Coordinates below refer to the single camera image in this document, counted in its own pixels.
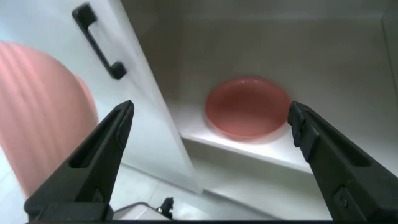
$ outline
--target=white shelf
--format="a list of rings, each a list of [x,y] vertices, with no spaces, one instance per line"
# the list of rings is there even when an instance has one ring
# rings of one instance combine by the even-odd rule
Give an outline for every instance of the white shelf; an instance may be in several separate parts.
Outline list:
[[[206,122],[202,108],[188,108],[185,105],[185,108],[176,109],[173,103],[169,103],[168,106],[171,114],[174,114],[174,121],[181,137],[185,139],[312,173],[310,166],[305,162],[301,150],[294,146],[292,131],[287,123],[260,140],[239,142],[228,139],[212,128]]]
[[[281,219],[331,220],[313,175],[206,144],[184,145],[205,190]]]

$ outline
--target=white wall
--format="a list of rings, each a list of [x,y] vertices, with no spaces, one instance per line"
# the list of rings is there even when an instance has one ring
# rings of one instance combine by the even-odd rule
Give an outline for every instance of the white wall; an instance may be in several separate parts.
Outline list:
[[[391,70],[398,85],[398,1],[391,0],[382,17],[384,35],[390,56]]]
[[[378,17],[388,0],[157,0],[162,16],[222,19]]]
[[[138,37],[145,34],[157,22],[155,0],[122,0],[121,2]]]

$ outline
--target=screw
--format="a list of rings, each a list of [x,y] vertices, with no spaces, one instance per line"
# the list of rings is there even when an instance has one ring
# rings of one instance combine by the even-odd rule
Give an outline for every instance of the screw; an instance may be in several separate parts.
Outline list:
[[[340,196],[340,204],[343,206],[343,207],[348,207],[348,202],[347,202],[347,199],[345,199],[343,196]]]

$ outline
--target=white tile floor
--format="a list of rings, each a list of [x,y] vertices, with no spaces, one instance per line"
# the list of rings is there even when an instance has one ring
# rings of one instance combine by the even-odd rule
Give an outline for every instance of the white tile floor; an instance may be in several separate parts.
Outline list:
[[[136,202],[158,207],[166,197],[174,198],[174,218],[184,220],[269,220],[271,216],[204,191],[201,195],[181,189],[121,165],[116,178],[111,206],[114,210]],[[26,223],[25,197],[0,150],[1,223]]]
[[[159,207],[167,197],[174,198],[174,219],[184,220],[270,220],[272,216],[252,210],[223,197],[204,191],[195,194],[159,181],[131,167],[122,165],[113,189],[114,210],[136,202]]]

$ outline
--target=ribbed pink object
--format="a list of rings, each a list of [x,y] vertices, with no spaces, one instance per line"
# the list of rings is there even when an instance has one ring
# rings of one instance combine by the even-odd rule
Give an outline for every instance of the ribbed pink object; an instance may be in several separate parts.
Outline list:
[[[0,144],[25,196],[97,123],[83,80],[41,51],[0,42]]]

